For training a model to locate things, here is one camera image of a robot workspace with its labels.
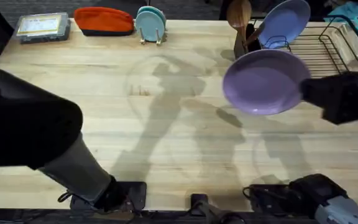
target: clear plastic container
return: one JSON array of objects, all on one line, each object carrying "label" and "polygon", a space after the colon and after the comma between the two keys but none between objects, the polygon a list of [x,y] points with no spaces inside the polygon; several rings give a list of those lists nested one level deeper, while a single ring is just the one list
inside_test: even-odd
[{"label": "clear plastic container", "polygon": [[70,20],[65,12],[20,16],[14,37],[22,44],[67,40]]}]

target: utensil holder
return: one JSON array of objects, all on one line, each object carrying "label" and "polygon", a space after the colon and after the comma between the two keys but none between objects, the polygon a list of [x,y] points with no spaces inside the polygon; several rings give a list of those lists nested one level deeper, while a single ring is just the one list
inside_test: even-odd
[{"label": "utensil holder", "polygon": [[[251,36],[254,31],[254,25],[248,24],[246,29],[246,39],[248,39],[248,37]],[[244,47],[243,40],[244,39],[242,38],[240,33],[237,33],[236,42],[234,43],[234,56],[236,59],[245,55],[246,53],[262,49],[259,39],[253,41],[253,43],[249,44],[248,47]]]}]

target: lavender plate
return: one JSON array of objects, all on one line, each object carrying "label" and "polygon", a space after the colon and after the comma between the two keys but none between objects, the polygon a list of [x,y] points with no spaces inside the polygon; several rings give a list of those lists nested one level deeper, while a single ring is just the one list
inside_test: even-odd
[{"label": "lavender plate", "polygon": [[264,19],[265,29],[259,35],[259,41],[266,48],[284,47],[295,40],[308,25],[310,6],[304,0],[287,0]]},{"label": "lavender plate", "polygon": [[282,50],[257,50],[229,67],[223,92],[243,112],[277,114],[300,103],[299,84],[310,77],[308,67],[297,56]]}]

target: black cable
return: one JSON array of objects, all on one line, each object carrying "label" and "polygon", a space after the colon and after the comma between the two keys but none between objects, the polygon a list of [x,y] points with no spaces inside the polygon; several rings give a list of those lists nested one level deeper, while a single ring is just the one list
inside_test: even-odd
[{"label": "black cable", "polygon": [[53,213],[53,212],[56,212],[56,210],[46,210],[46,211],[42,211],[36,215],[32,215],[30,218],[28,219],[20,219],[20,220],[0,220],[0,223],[3,223],[3,224],[26,224],[26,223],[29,223],[30,221],[34,221],[38,218],[43,218],[45,216],[47,216],[48,214],[50,213]]},{"label": "black cable", "polygon": [[[169,219],[169,220],[176,220],[178,218],[181,217],[185,217],[187,215],[189,215],[194,209],[198,208],[201,205],[201,202],[195,203],[189,210],[183,212],[182,214],[178,214],[178,215],[172,215],[169,217],[164,217],[164,219]],[[153,220],[156,216],[156,214],[158,213],[158,211],[156,211],[151,217],[150,219]]]},{"label": "black cable", "polygon": [[251,195],[247,194],[246,193],[247,190],[258,191],[259,194],[266,194],[266,195],[275,197],[279,200],[288,200],[285,196],[281,196],[274,192],[268,191],[267,189],[258,188],[258,187],[254,187],[254,186],[244,187],[242,189],[242,194],[244,195],[244,197],[247,198],[249,201],[256,203],[262,209],[262,211],[264,213],[270,214],[275,217],[287,217],[287,216],[291,215],[291,213],[273,213],[270,210],[266,210],[265,207],[261,206],[261,205],[263,205],[263,203],[261,203],[260,199],[255,196],[251,196]]},{"label": "black cable", "polygon": [[70,193],[69,191],[63,193],[58,199],[57,199],[57,202],[59,203],[62,203],[64,202],[65,200],[67,200],[69,197],[71,197],[73,194]]},{"label": "black cable", "polygon": [[132,223],[137,217],[138,216],[134,214],[134,216],[130,220],[128,220],[128,222],[126,222],[126,224]]},{"label": "black cable", "polygon": [[240,214],[236,213],[236,212],[229,212],[227,214],[224,214],[223,217],[219,220],[219,223],[220,224],[225,224],[226,222],[228,221],[232,221],[232,218],[237,218],[239,219],[240,221],[242,221],[243,223],[247,223],[244,218],[242,218],[240,216]]}]

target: plastic container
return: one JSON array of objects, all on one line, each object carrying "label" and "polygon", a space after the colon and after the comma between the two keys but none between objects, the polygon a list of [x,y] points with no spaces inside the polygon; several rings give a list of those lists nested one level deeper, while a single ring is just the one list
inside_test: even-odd
[{"label": "plastic container", "polygon": [[[344,63],[351,68],[358,67],[358,37],[354,30],[348,24],[341,25],[332,33],[333,42],[336,45],[339,54],[342,56]],[[344,38],[350,44],[351,49],[347,46]]]},{"label": "plastic container", "polygon": [[20,16],[14,37],[22,44],[67,40],[70,20],[65,12]]}]

